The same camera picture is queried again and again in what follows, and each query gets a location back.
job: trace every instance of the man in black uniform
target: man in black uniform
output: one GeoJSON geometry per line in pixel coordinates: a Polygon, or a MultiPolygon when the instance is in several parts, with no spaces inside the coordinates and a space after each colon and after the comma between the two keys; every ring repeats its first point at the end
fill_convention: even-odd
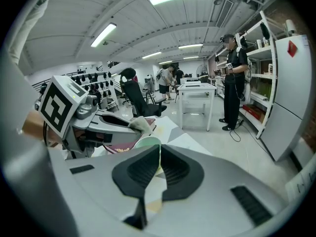
{"type": "Polygon", "coordinates": [[[177,84],[181,84],[180,79],[184,78],[184,73],[183,73],[183,71],[180,68],[177,68],[176,77],[175,78],[177,80],[177,84]]]}
{"type": "Polygon", "coordinates": [[[231,63],[232,69],[227,69],[228,72],[225,76],[225,117],[220,118],[219,121],[228,124],[222,127],[224,131],[230,131],[235,129],[238,120],[240,98],[244,90],[244,71],[248,69],[248,62],[244,49],[240,48],[239,54],[237,54],[238,46],[234,35],[224,35],[223,41],[229,50],[227,64],[231,63]]]}

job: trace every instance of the backpack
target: backpack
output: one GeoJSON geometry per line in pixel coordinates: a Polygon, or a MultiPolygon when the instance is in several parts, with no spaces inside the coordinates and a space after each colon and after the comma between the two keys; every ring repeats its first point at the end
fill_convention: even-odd
{"type": "MultiPolygon", "coordinates": [[[[238,46],[237,50],[236,50],[237,51],[237,58],[239,58],[239,51],[240,51],[240,49],[241,49],[241,47],[238,46]]],[[[247,57],[247,63],[248,63],[248,69],[246,71],[244,71],[244,73],[245,73],[245,80],[247,82],[250,82],[250,80],[251,80],[252,63],[251,63],[251,61],[249,60],[248,57],[247,57]]]]}
{"type": "Polygon", "coordinates": [[[162,73],[163,70],[164,70],[164,69],[159,69],[159,70],[158,70],[158,72],[157,72],[157,74],[156,74],[156,80],[159,80],[159,79],[160,79],[161,73],[162,73]]]}

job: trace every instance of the air duct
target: air duct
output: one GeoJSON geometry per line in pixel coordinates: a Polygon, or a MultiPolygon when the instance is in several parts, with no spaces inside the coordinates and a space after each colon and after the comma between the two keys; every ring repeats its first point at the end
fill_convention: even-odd
{"type": "Polygon", "coordinates": [[[234,3],[229,1],[229,0],[225,0],[223,8],[221,13],[219,14],[218,20],[216,22],[216,27],[223,27],[225,20],[229,14],[229,12],[231,11],[232,7],[233,7],[234,3]]]}

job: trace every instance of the ceiling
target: ceiling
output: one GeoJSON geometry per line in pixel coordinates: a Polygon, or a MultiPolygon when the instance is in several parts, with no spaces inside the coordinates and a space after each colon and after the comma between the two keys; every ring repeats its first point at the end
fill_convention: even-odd
{"type": "Polygon", "coordinates": [[[44,16],[31,30],[19,64],[27,75],[61,64],[84,61],[163,62],[209,57],[219,38],[233,32],[254,10],[234,2],[223,27],[216,27],[224,1],[174,0],[153,6],[149,0],[49,0],[44,16]],[[117,28],[106,44],[90,45],[109,23],[117,28]],[[179,49],[178,46],[204,46],[179,49]],[[143,60],[141,57],[161,51],[143,60]]]}

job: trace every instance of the white floor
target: white floor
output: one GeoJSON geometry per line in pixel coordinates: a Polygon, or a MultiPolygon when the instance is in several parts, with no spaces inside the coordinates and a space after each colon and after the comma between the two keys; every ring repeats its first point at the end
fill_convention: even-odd
{"type": "MultiPolygon", "coordinates": [[[[160,94],[156,93],[156,95],[157,99],[159,99],[160,94]]],[[[122,105],[121,99],[119,99],[119,102],[120,110],[115,111],[115,113],[122,115],[125,119],[131,119],[133,117],[131,106],[122,105]]],[[[167,109],[162,113],[162,117],[168,116],[179,125],[179,101],[175,103],[173,100],[170,101],[170,104],[165,105],[167,109]]],[[[269,154],[256,143],[257,141],[262,145],[261,141],[255,141],[242,126],[236,130],[237,134],[241,137],[241,141],[235,142],[229,132],[222,130],[222,126],[225,124],[218,121],[218,119],[224,117],[223,105],[223,99],[215,97],[209,132],[206,131],[208,113],[203,115],[201,114],[201,109],[188,108],[187,113],[184,114],[183,130],[214,156],[229,160],[240,166],[275,190],[285,201],[288,201],[285,184],[297,174],[293,162],[290,159],[282,162],[274,162],[269,154]]],[[[256,129],[247,122],[244,122],[244,125],[255,138],[256,129]]],[[[238,140],[238,137],[233,132],[232,135],[238,140]]]]}

